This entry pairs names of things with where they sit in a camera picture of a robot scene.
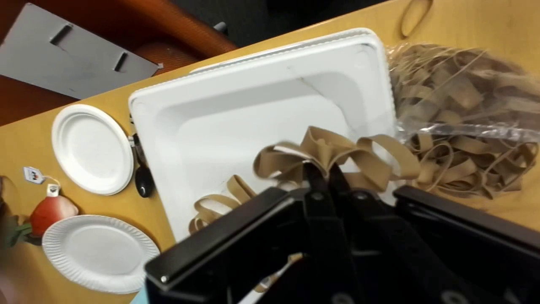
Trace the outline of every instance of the white plastic tray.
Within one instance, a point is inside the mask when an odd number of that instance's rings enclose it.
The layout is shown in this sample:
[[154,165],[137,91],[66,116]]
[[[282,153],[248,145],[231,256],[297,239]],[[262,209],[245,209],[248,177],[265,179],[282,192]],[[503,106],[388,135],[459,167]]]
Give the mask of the white plastic tray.
[[267,50],[140,89],[130,111],[175,239],[187,236],[192,202],[224,192],[265,145],[300,142],[307,126],[349,138],[393,135],[385,49],[366,28]]

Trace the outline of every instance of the red object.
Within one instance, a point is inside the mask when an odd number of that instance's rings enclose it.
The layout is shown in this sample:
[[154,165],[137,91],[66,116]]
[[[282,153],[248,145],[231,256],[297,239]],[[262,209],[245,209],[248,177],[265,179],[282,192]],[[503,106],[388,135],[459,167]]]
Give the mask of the red object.
[[59,219],[79,214],[79,207],[74,206],[64,196],[47,196],[44,197],[34,212],[30,214],[30,226],[34,236],[42,236],[51,224]]

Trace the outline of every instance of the grey object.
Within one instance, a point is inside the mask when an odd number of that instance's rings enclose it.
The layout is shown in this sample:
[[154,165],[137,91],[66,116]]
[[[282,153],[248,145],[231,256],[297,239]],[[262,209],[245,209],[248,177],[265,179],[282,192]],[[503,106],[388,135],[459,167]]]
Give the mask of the grey object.
[[152,76],[157,66],[27,3],[0,45],[0,74],[73,98]]

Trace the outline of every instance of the white paper plate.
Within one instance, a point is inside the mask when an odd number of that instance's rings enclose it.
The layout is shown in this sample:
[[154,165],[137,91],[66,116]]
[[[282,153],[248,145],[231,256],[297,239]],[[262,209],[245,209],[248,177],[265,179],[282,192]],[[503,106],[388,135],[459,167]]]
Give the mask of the white paper plate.
[[69,179],[89,192],[116,194],[132,180],[128,138],[94,106],[66,106],[52,123],[52,148]]
[[159,250],[135,226],[108,216],[73,216],[54,223],[42,246],[64,277],[88,288],[111,294],[137,292],[143,263]]
[[307,126],[356,140],[395,133],[386,54],[366,28],[346,30],[199,69],[140,89],[130,111],[175,239],[192,202],[241,175],[255,191],[258,150],[300,142]]

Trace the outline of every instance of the table surface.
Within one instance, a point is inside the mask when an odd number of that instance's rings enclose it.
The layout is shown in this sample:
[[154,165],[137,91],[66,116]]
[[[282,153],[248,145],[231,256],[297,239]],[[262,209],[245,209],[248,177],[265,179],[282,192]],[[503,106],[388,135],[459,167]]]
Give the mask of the table surface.
[[[418,10],[429,0],[418,0]],[[398,33],[402,15],[408,0],[390,0],[376,6],[358,10],[287,35],[280,35],[250,47],[228,52],[219,57],[170,71],[130,86],[123,86],[81,103],[98,106],[110,113],[125,133],[132,133],[128,121],[128,96],[143,86],[162,82],[187,74],[189,71],[221,62],[226,59],[253,54],[283,44],[305,40],[353,27],[373,28],[383,44],[391,49],[403,42],[439,42],[454,47],[481,47],[521,64],[525,69],[540,74],[537,59],[540,18],[535,15],[537,0],[434,0],[430,11],[413,32],[402,39]],[[121,218],[145,233],[164,250],[174,243],[164,207],[159,196],[138,197],[133,182],[116,196],[94,196],[76,184],[61,170],[51,147],[51,125],[59,109],[30,116],[0,128],[0,174],[7,175],[7,202],[15,214],[30,214],[44,197],[46,185],[24,180],[22,167],[34,165],[44,174],[62,182],[62,191],[83,212]],[[540,189],[540,169],[535,167],[525,179],[525,189],[505,194],[494,201],[467,199],[464,204],[483,207],[510,221],[540,229],[540,204],[535,201],[535,189]],[[88,290],[71,283],[44,256],[42,250],[32,245],[20,245],[15,250],[0,251],[0,290],[13,288],[20,302],[128,302],[133,295],[111,295]]]

